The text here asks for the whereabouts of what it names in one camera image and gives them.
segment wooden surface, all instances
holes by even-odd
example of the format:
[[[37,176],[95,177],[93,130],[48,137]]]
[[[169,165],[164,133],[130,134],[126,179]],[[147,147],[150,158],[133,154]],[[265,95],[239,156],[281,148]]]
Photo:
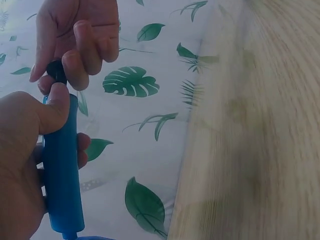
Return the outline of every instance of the wooden surface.
[[[214,0],[168,240],[320,240],[320,0]]]

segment blue hand pump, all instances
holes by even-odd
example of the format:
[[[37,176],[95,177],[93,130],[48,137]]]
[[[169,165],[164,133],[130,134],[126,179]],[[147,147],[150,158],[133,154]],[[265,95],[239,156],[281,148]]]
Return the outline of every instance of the blue hand pump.
[[[46,71],[57,83],[67,84],[61,60],[51,62]],[[108,240],[98,236],[77,236],[85,228],[77,158],[78,98],[73,94],[69,97],[65,125],[43,136],[44,186],[51,227],[62,233],[64,240]],[[45,96],[43,103],[46,104],[47,100],[48,96]]]

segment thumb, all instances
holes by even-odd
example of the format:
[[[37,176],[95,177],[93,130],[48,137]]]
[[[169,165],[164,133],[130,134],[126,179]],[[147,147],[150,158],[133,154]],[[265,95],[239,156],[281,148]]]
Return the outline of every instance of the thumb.
[[[54,59],[56,50],[57,23],[50,13],[40,9],[36,16],[36,54],[35,64],[30,74],[30,82],[36,82]]]
[[[38,115],[39,134],[50,134],[61,129],[69,115],[70,98],[65,84],[54,83],[48,96],[47,104],[39,104]]]

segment hand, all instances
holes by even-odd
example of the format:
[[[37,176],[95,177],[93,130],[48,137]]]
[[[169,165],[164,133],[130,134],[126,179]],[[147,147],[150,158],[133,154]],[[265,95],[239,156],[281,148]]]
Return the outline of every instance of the hand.
[[[26,92],[0,98],[0,239],[26,240],[46,212],[41,187],[42,147],[38,136],[59,130],[69,114],[69,92],[62,83],[51,87],[48,105]],[[78,165],[88,161],[90,138],[79,133]]]
[[[100,72],[102,61],[119,54],[117,0],[45,0],[36,17],[37,48],[30,81],[43,94],[53,84],[41,77],[47,65],[62,58],[67,79],[75,90],[89,85],[89,76]]]

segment plastic tablecloth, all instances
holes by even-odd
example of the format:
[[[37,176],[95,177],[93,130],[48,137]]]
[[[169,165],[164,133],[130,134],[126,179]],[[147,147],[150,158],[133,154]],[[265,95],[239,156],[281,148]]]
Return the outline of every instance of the plastic tablecloth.
[[[42,0],[0,2],[0,97],[25,91]],[[118,0],[119,57],[78,96],[78,131],[88,134],[80,170],[85,230],[114,240],[166,239],[187,134],[201,99],[197,75],[219,56],[199,56],[209,0]],[[31,240],[58,240],[46,214]]]

